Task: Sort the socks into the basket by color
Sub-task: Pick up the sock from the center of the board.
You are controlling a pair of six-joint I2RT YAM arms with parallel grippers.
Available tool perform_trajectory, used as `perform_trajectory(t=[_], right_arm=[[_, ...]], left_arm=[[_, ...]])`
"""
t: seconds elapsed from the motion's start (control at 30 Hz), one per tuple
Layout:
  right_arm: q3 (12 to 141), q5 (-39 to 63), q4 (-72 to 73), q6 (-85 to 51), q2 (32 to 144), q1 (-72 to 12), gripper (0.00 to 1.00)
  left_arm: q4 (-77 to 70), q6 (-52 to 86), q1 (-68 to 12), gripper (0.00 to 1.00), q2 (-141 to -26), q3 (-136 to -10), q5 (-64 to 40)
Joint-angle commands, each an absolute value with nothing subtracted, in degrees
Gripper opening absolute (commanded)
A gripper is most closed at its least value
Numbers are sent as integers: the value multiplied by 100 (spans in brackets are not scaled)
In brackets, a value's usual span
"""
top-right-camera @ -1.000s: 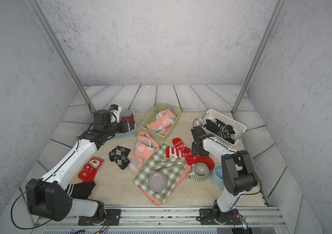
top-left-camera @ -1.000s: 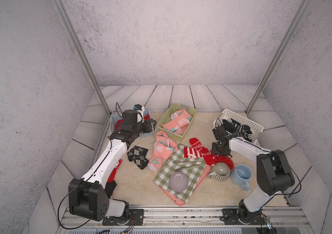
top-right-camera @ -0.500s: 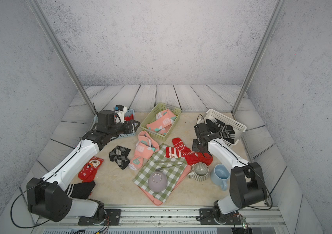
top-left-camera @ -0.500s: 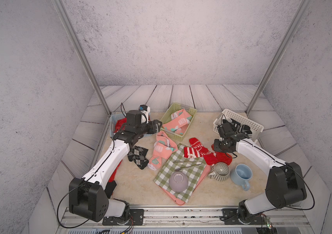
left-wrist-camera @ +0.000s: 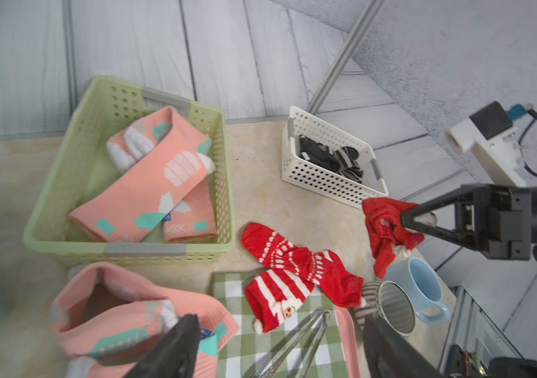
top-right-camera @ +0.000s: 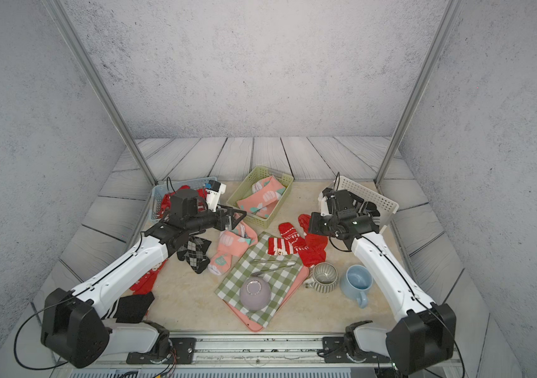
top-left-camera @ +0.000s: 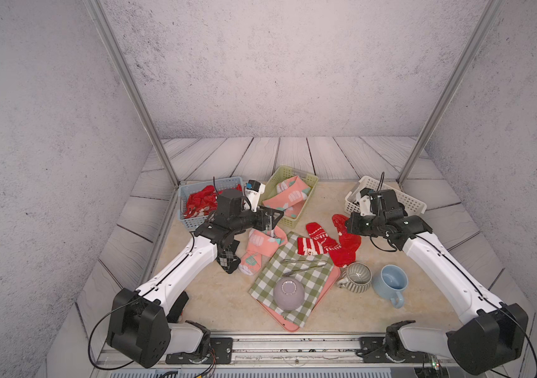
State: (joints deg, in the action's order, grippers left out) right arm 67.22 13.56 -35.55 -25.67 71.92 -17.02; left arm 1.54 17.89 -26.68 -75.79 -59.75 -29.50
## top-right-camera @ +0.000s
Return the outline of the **dark argyle sock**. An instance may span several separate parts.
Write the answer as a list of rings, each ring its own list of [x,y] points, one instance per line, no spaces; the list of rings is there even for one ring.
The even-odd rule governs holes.
[[[211,244],[208,239],[191,236],[188,242],[177,250],[177,258],[186,261],[196,274],[201,274],[210,263],[207,251]]]

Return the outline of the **red fluffy sock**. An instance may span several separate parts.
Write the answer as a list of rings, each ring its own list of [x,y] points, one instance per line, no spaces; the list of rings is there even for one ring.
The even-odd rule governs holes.
[[[205,188],[200,188],[200,189],[197,189],[196,192],[202,198],[202,200],[197,201],[197,208],[199,211],[203,211],[205,209],[205,200],[207,199],[207,191],[205,190]],[[173,195],[175,195],[175,192],[170,192],[163,196],[161,200],[160,209],[157,212],[157,218],[162,218],[164,216],[165,211],[170,209],[171,198]]]

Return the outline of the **red snowman sock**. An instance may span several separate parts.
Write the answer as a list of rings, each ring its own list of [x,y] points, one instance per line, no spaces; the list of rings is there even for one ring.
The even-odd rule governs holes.
[[[161,264],[153,266],[150,271],[148,271],[141,278],[139,278],[130,287],[130,290],[132,291],[133,295],[146,295],[150,293],[153,290],[153,286],[157,280],[157,276],[161,272],[161,269],[163,269],[165,263],[166,261],[163,261]]]

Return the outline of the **black sock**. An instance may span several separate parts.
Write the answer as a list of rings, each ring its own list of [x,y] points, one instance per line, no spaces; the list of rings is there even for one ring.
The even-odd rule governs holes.
[[[117,323],[140,323],[145,319],[154,299],[152,292],[121,297],[114,302],[104,319],[115,319]]]

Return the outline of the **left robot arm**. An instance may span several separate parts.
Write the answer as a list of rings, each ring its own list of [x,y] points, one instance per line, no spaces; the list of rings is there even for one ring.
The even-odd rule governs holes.
[[[107,318],[125,291],[154,266],[168,260],[191,236],[210,228],[232,230],[246,211],[219,205],[220,193],[202,198],[192,189],[178,190],[158,223],[139,243],[112,264],[70,291],[58,288],[46,297],[41,343],[81,369],[109,354],[147,354],[156,362],[172,354],[169,331],[159,324],[120,323]]]

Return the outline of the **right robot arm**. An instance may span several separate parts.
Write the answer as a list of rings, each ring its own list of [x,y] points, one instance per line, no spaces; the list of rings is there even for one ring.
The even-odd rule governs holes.
[[[344,336],[348,359],[365,362],[381,355],[404,375],[451,359],[457,346],[457,317],[451,307],[434,302],[405,272],[380,227],[372,216],[358,211],[350,192],[327,187],[319,201],[321,211],[311,214],[310,233],[344,242],[383,292],[396,321],[391,330],[368,321],[350,325]]]

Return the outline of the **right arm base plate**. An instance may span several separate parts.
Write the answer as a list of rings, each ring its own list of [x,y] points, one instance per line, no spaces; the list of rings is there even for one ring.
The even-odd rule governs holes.
[[[391,360],[381,354],[360,351],[355,355],[346,347],[343,336],[325,336],[322,338],[322,348],[317,355],[328,364],[359,363],[359,364],[388,364]]]

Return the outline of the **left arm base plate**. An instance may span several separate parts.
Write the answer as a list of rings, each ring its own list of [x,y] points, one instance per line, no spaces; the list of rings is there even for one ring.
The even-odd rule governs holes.
[[[128,354],[128,365],[190,365],[196,347],[196,338],[163,338],[149,352]]]

